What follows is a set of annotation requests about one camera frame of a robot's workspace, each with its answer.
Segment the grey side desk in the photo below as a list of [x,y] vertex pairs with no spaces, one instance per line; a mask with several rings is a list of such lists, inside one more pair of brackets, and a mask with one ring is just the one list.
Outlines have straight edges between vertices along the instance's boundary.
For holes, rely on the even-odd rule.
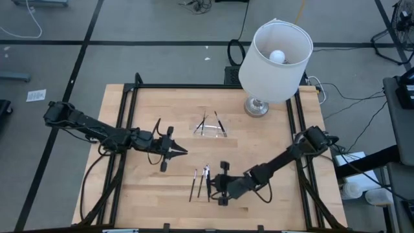
[[384,78],[383,84],[400,159],[387,164],[391,188],[397,194],[394,205],[398,231],[414,233],[414,223],[402,204],[404,199],[414,201],[414,109],[402,108],[396,94],[396,79]]

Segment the black aluminium frame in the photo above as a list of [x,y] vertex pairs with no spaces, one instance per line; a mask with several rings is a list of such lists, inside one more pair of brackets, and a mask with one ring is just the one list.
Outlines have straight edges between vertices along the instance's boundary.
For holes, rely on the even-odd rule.
[[[241,175],[250,167],[267,162],[286,150],[292,142],[292,128],[312,125],[323,127],[323,117],[315,88],[300,87],[301,110],[285,104],[272,105],[267,116],[252,118],[243,110],[246,93],[221,85],[143,85],[139,88],[133,126],[152,130],[160,122],[160,131],[174,127],[173,137],[188,150],[186,156],[172,159],[162,173],[156,155],[130,151],[117,201],[107,202],[102,223],[119,228],[304,230],[297,166],[290,163],[277,171],[270,187],[258,194],[249,192],[228,206],[209,201],[202,184],[197,198],[199,176],[205,165],[213,174],[221,172],[220,162],[230,163],[230,173]],[[218,126],[217,112],[227,138],[194,135],[206,111],[205,125]],[[294,126],[289,118],[295,120]],[[189,202],[194,171],[197,178]]]

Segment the white box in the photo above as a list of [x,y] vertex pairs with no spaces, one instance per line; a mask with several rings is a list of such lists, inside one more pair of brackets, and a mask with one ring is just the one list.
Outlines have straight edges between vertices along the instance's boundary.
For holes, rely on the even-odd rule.
[[[334,159],[338,163],[338,165],[341,166],[346,164],[346,162],[353,162],[364,157],[365,153],[359,151],[355,153],[345,154],[344,159],[340,155],[335,155]],[[378,179],[373,170],[365,172],[364,175],[357,173],[356,175],[346,177],[345,182],[356,183],[363,192],[380,188]]]

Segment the printed paper sheet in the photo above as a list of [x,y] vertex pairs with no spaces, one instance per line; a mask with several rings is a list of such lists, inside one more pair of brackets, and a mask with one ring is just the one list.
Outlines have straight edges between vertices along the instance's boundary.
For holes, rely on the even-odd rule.
[[43,101],[46,97],[47,90],[41,89],[36,91],[29,91],[27,93],[26,102],[36,102],[36,101]]

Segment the clear acrylic organizer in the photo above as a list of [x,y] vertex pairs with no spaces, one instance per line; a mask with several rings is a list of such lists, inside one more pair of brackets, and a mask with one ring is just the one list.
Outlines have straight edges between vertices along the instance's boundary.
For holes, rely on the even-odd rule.
[[204,133],[203,136],[201,136],[201,129],[199,129],[196,133],[194,133],[194,130],[197,126],[195,126],[193,129],[190,129],[190,131],[200,137],[208,137],[208,138],[227,138],[223,136],[223,133],[219,126],[210,126],[210,125],[204,125]]

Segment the black desk beam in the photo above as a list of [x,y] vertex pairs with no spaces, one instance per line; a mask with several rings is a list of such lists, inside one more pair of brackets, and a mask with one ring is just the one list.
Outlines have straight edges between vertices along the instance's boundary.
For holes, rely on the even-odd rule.
[[352,162],[335,168],[336,178],[343,179],[356,175],[357,173],[367,172],[385,166],[390,162],[400,162],[400,154],[397,145],[390,146],[376,153],[367,155]]

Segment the white light bulb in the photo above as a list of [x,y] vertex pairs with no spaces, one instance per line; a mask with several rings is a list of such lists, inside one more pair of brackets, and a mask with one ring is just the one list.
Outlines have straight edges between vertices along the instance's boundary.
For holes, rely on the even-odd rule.
[[274,63],[283,64],[285,62],[285,53],[282,50],[274,50],[270,53],[269,60]]

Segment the black handle spoolie brush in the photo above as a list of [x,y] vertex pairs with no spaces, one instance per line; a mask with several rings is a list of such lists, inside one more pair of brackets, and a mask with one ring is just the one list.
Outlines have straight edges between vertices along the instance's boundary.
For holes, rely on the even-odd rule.
[[218,122],[218,124],[219,124],[219,127],[220,127],[220,129],[221,129],[221,131],[222,131],[222,133],[223,133],[223,136],[224,136],[224,137],[227,137],[227,132],[226,132],[226,130],[224,129],[224,126],[223,126],[222,122],[220,121],[220,119],[219,119],[219,117],[218,117],[217,112],[216,112],[216,111],[214,111],[214,113],[215,113],[215,117],[216,117],[216,119],[217,119],[217,122]]

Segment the black floor fan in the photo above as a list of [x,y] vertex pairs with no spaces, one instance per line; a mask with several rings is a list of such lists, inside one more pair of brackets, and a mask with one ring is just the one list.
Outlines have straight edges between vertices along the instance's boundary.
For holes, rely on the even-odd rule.
[[[390,27],[390,29],[385,29],[371,38],[371,45],[375,50],[375,54],[397,65],[408,64],[414,57],[414,0],[398,0],[393,5]],[[396,36],[397,45],[402,50],[411,52],[407,61],[394,60],[384,56],[378,50],[376,41],[391,32]]]

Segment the grey furniture foot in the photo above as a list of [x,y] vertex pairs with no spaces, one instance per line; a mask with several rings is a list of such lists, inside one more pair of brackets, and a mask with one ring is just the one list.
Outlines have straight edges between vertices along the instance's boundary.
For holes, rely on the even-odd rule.
[[20,5],[20,4],[28,4],[29,6],[31,5],[61,5],[63,7],[68,7],[69,5],[69,0],[11,0],[11,2],[13,2],[13,4],[15,4],[16,6]]
[[0,71],[0,80],[29,82],[31,80],[31,75],[28,73]]

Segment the white paper roll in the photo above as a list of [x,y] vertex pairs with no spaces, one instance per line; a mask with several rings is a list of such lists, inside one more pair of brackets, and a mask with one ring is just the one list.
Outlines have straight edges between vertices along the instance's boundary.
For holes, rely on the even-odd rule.
[[385,206],[393,204],[393,195],[385,188],[368,190],[365,193],[365,200],[374,206]]
[[358,199],[364,190],[358,183],[344,183],[340,187],[340,195],[343,200]]

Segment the white shade silver table lamp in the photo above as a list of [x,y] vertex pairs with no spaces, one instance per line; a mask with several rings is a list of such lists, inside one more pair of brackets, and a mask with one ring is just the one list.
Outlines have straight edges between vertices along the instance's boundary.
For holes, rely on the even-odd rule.
[[[251,117],[263,117],[270,104],[294,96],[313,48],[309,34],[293,23],[273,19],[259,27],[239,69],[239,81],[248,94],[245,112]],[[269,60],[274,50],[285,53],[283,64]]]

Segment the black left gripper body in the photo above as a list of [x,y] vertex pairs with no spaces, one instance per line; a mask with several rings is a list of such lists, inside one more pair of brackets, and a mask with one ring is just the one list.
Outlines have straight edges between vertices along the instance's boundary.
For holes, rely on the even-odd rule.
[[157,144],[157,153],[161,156],[160,158],[160,171],[165,172],[168,167],[168,161],[171,158],[171,147],[173,140],[171,139],[174,127],[169,126],[165,134],[161,134],[158,130],[158,126],[155,128],[155,131],[159,135],[158,139],[155,139]]

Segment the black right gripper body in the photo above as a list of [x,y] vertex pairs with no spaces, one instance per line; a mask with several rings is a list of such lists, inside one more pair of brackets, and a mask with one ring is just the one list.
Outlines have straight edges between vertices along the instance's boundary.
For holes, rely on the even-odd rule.
[[219,206],[228,206],[230,199],[238,199],[246,192],[253,190],[256,187],[256,183],[253,181],[250,171],[247,170],[243,173],[243,176],[230,176],[228,171],[230,170],[230,164],[226,161],[220,162],[220,167],[223,169],[223,174],[218,176],[223,177],[222,188],[224,195],[218,198]]

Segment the black power box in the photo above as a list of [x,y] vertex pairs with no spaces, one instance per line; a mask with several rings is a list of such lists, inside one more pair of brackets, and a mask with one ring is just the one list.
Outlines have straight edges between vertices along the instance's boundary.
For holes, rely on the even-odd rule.
[[227,66],[224,69],[225,85],[241,85],[239,81],[240,66]]

